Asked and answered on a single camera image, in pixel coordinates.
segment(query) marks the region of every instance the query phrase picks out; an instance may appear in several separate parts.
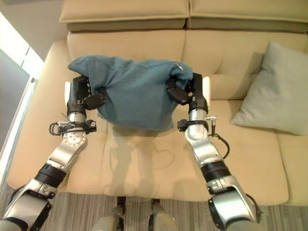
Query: black cable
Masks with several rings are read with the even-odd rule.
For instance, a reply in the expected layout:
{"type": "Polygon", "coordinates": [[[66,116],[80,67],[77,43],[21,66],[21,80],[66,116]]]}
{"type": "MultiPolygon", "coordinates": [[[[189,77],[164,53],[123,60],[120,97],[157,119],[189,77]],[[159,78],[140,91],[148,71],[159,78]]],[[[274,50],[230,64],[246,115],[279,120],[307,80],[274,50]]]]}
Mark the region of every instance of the black cable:
{"type": "Polygon", "coordinates": [[[230,146],[229,146],[228,142],[225,139],[223,139],[220,135],[218,135],[217,133],[215,133],[214,135],[209,134],[208,136],[209,137],[217,137],[219,140],[221,140],[226,145],[227,153],[223,157],[224,159],[226,159],[228,157],[229,153],[230,153],[230,146]]]}
{"type": "Polygon", "coordinates": [[[252,200],[253,203],[255,204],[255,207],[256,207],[257,223],[260,223],[260,221],[261,221],[261,214],[262,214],[262,212],[261,212],[261,210],[260,210],[260,207],[259,207],[258,203],[256,202],[256,200],[255,200],[251,195],[249,195],[249,194],[246,194],[246,195],[247,195],[247,196],[250,198],[250,200],[252,200]]]}
{"type": "MultiPolygon", "coordinates": [[[[67,125],[75,125],[77,123],[81,123],[81,122],[69,122],[67,125]]],[[[53,136],[61,136],[61,135],[64,135],[66,133],[69,133],[69,132],[79,132],[79,131],[83,131],[85,132],[85,130],[82,130],[82,129],[79,129],[79,130],[71,130],[71,131],[62,131],[62,132],[54,132],[54,127],[55,126],[59,126],[59,123],[52,123],[49,125],[49,133],[53,136]]]]}
{"type": "Polygon", "coordinates": [[[11,195],[11,197],[10,197],[10,199],[9,199],[9,203],[12,202],[12,200],[13,200],[14,196],[16,195],[16,193],[17,193],[19,190],[21,190],[24,186],[25,186],[25,184],[24,184],[23,186],[20,186],[19,188],[17,188],[17,189],[14,190],[14,192],[12,193],[12,195],[11,195]]]}

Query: silver arm segment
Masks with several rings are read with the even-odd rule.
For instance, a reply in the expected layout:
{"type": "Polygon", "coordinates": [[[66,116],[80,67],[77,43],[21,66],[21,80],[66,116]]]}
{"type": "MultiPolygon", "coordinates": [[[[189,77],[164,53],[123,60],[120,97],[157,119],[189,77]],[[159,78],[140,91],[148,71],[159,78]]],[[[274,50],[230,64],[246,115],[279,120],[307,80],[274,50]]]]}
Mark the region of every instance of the silver arm segment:
{"type": "MultiPolygon", "coordinates": [[[[206,111],[200,108],[191,110],[189,120],[206,121],[206,111]]],[[[205,177],[209,193],[214,195],[208,204],[215,225],[225,230],[239,220],[256,222],[252,204],[236,178],[230,174],[215,146],[209,141],[204,125],[189,125],[185,138],[192,147],[193,156],[205,177]]]]}

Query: black band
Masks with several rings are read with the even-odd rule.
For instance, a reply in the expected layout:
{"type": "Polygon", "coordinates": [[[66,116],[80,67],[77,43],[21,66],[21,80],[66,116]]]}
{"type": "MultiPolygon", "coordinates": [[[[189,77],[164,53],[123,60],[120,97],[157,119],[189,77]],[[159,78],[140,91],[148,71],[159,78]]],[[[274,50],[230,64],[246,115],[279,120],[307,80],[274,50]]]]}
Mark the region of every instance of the black band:
{"type": "Polygon", "coordinates": [[[28,224],[25,223],[23,220],[20,220],[18,218],[13,218],[13,217],[9,217],[9,218],[6,218],[4,220],[8,220],[12,223],[14,223],[15,225],[17,225],[22,231],[26,231],[28,229],[28,224]]]}
{"type": "Polygon", "coordinates": [[[54,188],[57,188],[61,184],[65,176],[66,172],[63,172],[51,165],[44,164],[44,166],[35,176],[35,179],[46,183],[54,188]]]}
{"type": "Polygon", "coordinates": [[[204,165],[201,167],[201,171],[207,182],[231,175],[228,167],[223,161],[211,162],[207,165],[204,165]]]}

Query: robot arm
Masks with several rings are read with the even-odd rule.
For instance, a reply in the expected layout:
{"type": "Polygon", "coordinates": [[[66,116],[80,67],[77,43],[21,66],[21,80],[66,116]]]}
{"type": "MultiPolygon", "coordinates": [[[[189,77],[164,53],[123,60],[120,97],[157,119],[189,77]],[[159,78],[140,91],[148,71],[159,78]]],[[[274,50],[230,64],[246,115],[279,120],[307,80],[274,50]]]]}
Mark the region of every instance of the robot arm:
{"type": "Polygon", "coordinates": [[[67,102],[69,122],[59,121],[50,126],[52,135],[63,136],[62,142],[37,175],[14,195],[0,223],[1,231],[35,231],[41,228],[52,207],[49,200],[56,195],[57,188],[86,147],[87,134],[96,131],[95,121],[86,121],[86,109],[98,108],[105,100],[103,88],[97,95],[91,95],[88,78],[80,76],[73,79],[67,102]]]}
{"type": "Polygon", "coordinates": [[[223,157],[208,139],[206,121],[211,121],[214,135],[216,117],[207,117],[209,96],[204,96],[202,91],[204,88],[209,92],[209,80],[206,78],[203,80],[201,75],[194,73],[193,80],[185,91],[178,88],[174,80],[169,81],[169,95],[182,105],[189,104],[189,121],[179,121],[178,129],[185,132],[185,138],[191,145],[193,156],[206,180],[206,187],[213,195],[208,200],[208,205],[217,228],[226,230],[233,223],[250,221],[244,224],[250,228],[247,230],[259,230],[260,227],[256,224],[259,214],[255,212],[236,178],[231,175],[223,157]]]}
{"type": "MultiPolygon", "coordinates": [[[[185,138],[206,180],[207,189],[213,195],[208,204],[216,226],[221,230],[237,230],[238,227],[242,230],[259,230],[259,226],[256,226],[258,214],[254,212],[236,178],[229,172],[223,157],[208,140],[206,121],[212,123],[212,135],[215,134],[216,121],[215,116],[207,116],[209,95],[204,96],[202,89],[208,94],[208,83],[204,84],[201,75],[195,73],[186,91],[176,86],[175,79],[167,83],[167,90],[175,101],[182,105],[189,104],[189,121],[181,120],[178,128],[185,132],[185,138]]],[[[95,121],[86,121],[86,110],[98,108],[105,103],[107,94],[104,88],[92,95],[88,78],[83,76],[74,78],[69,88],[69,122],[59,121],[50,126],[52,135],[63,136],[62,142],[38,174],[14,195],[0,221],[0,231],[32,231],[41,228],[51,210],[49,200],[56,195],[57,188],[86,147],[87,134],[96,131],[95,121]]]]}

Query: wall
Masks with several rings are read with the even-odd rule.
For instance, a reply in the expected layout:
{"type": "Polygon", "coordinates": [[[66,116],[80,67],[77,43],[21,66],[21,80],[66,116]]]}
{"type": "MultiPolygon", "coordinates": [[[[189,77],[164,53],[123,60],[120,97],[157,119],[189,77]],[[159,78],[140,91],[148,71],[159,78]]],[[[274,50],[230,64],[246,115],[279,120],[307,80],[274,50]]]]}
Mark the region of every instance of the wall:
{"type": "Polygon", "coordinates": [[[0,150],[28,80],[29,74],[0,49],[0,150]]]}
{"type": "Polygon", "coordinates": [[[0,0],[0,11],[34,51],[45,57],[67,30],[60,24],[62,0],[0,0]]]}

